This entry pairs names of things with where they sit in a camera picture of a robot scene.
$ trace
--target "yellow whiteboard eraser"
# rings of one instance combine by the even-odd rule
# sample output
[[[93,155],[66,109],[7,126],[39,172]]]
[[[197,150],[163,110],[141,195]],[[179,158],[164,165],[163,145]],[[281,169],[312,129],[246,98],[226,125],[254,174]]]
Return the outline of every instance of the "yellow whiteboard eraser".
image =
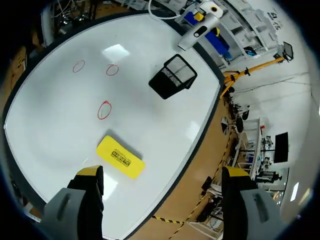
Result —
[[[95,152],[103,160],[132,179],[138,177],[146,165],[111,136],[105,136]]]

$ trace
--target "white cable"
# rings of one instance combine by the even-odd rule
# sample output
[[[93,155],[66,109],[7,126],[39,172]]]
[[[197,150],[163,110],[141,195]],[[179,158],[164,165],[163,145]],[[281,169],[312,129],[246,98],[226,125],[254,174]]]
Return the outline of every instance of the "white cable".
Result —
[[[177,14],[175,16],[171,16],[171,17],[160,17],[160,16],[156,16],[151,12],[151,2],[152,0],[149,0],[148,2],[148,12],[150,14],[151,17],[156,18],[156,19],[162,19],[162,20],[170,20],[170,19],[176,19],[178,17],[180,17],[180,14]]]
[[[64,11],[67,9],[67,7],[69,6],[69,4],[71,2],[71,0],[69,0],[68,4],[62,10],[61,4],[60,4],[60,0],[57,0],[57,1],[58,1],[58,5],[59,5],[59,8],[60,8],[61,12],[58,15],[53,16],[54,18],[60,16],[61,14],[65,14]]]

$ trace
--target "wooden floor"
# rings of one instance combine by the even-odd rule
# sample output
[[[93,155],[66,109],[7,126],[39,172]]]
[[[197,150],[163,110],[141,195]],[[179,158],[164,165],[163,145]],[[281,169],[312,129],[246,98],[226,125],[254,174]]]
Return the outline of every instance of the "wooden floor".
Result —
[[[224,135],[222,132],[221,119],[223,117],[228,117],[228,110],[224,106],[223,101],[220,101],[195,158],[179,184],[159,208],[155,216],[169,220],[184,221],[193,211],[201,197],[202,184],[208,176],[214,176],[227,146],[229,135]],[[236,137],[235,133],[231,135],[231,139],[234,137]],[[224,159],[227,159],[229,155],[230,145],[231,144],[228,145]],[[197,218],[207,203],[208,197],[201,202],[191,216],[190,221],[194,221]],[[151,218],[130,240],[167,240],[180,226],[180,224],[168,223]],[[172,237],[172,240],[195,239],[210,240],[209,237],[201,234],[189,225],[183,226],[183,228]]]

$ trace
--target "yellow black caution tape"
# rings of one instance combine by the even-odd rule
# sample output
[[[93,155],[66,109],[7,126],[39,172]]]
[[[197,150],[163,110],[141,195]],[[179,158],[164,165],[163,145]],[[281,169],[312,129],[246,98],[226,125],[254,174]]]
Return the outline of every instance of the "yellow black caution tape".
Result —
[[[228,146],[229,146],[229,143],[230,143],[230,140],[231,140],[231,135],[232,135],[232,130],[230,131],[228,142],[226,143],[223,156],[222,156],[221,161],[220,161],[220,163],[219,163],[219,165],[218,165],[218,167],[217,167],[217,169],[216,169],[216,171],[215,171],[215,174],[214,174],[213,179],[215,179],[215,178],[217,177],[217,174],[218,174],[218,172],[219,172],[219,169],[220,169],[220,167],[222,166],[222,164],[223,164],[223,162],[224,162],[224,158],[225,158],[225,155],[226,155],[226,153],[227,153]]]
[[[228,139],[228,142],[226,143],[226,147],[225,147],[225,149],[224,149],[224,153],[223,153],[222,159],[221,159],[221,161],[220,161],[220,163],[219,163],[219,165],[218,165],[218,168],[217,168],[217,170],[216,170],[216,172],[215,172],[215,174],[214,174],[213,179],[217,176],[217,173],[218,173],[218,171],[219,171],[219,169],[220,169],[220,167],[221,167],[221,165],[222,165],[222,163],[223,163],[223,161],[224,161],[224,158],[225,158],[225,155],[226,155],[226,153],[227,153],[227,149],[228,149],[228,146],[229,146],[229,143],[230,143],[231,134],[232,134],[232,131],[230,131],[229,139]],[[173,236],[175,236],[175,235],[183,228],[183,226],[186,224],[186,222],[188,222],[188,220],[191,218],[192,214],[194,214],[195,210],[199,207],[200,203],[201,203],[205,198],[206,198],[206,195],[204,195],[204,196],[199,200],[199,202],[197,203],[197,205],[195,206],[195,208],[193,209],[193,211],[190,213],[190,215],[188,216],[188,218],[185,220],[185,223],[182,223],[182,225],[172,234],[171,237],[168,238],[168,240],[170,240]]]
[[[206,198],[206,195],[204,195],[196,204],[195,208],[192,210],[192,212],[190,213],[190,215],[187,217],[187,219],[185,220],[185,223],[183,223],[173,234],[171,237],[168,238],[168,240],[170,240],[174,235],[176,235],[182,228],[183,226],[186,224],[186,222],[188,222],[188,220],[191,218],[192,214],[194,214],[195,210],[199,207],[200,203],[202,202],[203,199]]]
[[[152,216],[153,219],[157,219],[166,223],[171,223],[171,224],[185,224],[186,221],[175,221],[175,220],[168,220],[162,217],[158,217],[158,216]]]

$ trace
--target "white table surface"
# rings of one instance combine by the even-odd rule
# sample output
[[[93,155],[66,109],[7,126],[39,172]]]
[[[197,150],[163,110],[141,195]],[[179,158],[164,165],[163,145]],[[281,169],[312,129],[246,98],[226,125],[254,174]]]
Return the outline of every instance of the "white table surface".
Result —
[[[65,41],[27,76],[5,120],[10,151],[25,179],[48,202],[84,167],[104,171],[102,233],[124,239],[152,212],[188,161],[218,98],[219,81],[180,35],[147,14],[95,25]],[[198,76],[189,90],[163,100],[148,85],[181,54]],[[103,120],[98,118],[100,105]],[[113,132],[141,154],[131,179],[98,155]]]

